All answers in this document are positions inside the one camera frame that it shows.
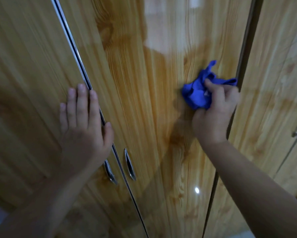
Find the hand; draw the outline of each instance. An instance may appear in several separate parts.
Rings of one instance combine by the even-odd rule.
[[[216,85],[209,79],[205,80],[205,86],[212,93],[211,106],[208,110],[198,109],[192,121],[195,136],[202,148],[227,140],[230,118],[239,101],[237,87]]]
[[[73,175],[94,173],[107,159],[113,143],[114,132],[108,122],[101,129],[101,117],[97,93],[90,90],[88,113],[88,91],[78,84],[77,91],[68,89],[67,104],[60,104],[60,127],[62,133],[62,170]]]

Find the person's left hand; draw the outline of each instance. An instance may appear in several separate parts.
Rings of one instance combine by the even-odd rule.
[[[91,175],[107,159],[114,138],[111,124],[104,126],[102,135],[101,117],[97,93],[78,84],[77,91],[68,89],[67,104],[60,104],[60,127],[62,133],[62,170],[72,175],[87,172]]]

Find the wood grain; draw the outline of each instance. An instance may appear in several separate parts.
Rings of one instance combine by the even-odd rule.
[[[229,140],[274,177],[297,129],[297,0],[264,0],[240,100]],[[295,168],[297,146],[276,178],[293,195],[297,195]],[[245,220],[219,180],[205,237],[228,237],[246,229]]]
[[[200,237],[215,170],[180,88],[213,59],[235,76],[251,0],[59,1],[149,236]]]
[[[0,0],[0,198],[19,206],[60,164],[58,108],[83,82],[50,0]],[[145,232],[113,154],[60,227],[65,237]]]

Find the person's right arm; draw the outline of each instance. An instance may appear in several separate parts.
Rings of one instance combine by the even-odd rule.
[[[208,110],[199,109],[193,127],[204,152],[256,237],[297,237],[297,200],[246,159],[226,139],[239,100],[236,87],[205,82],[212,93]]]

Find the blue cloth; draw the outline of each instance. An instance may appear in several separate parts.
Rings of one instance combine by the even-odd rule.
[[[212,66],[216,64],[216,60],[209,63],[206,69],[202,69],[197,79],[189,84],[184,84],[182,88],[182,95],[186,103],[194,110],[198,108],[210,108],[211,105],[211,93],[204,85],[205,79],[208,78],[214,84],[228,84],[237,85],[237,79],[232,78],[224,80],[216,78],[216,74],[211,71]]]

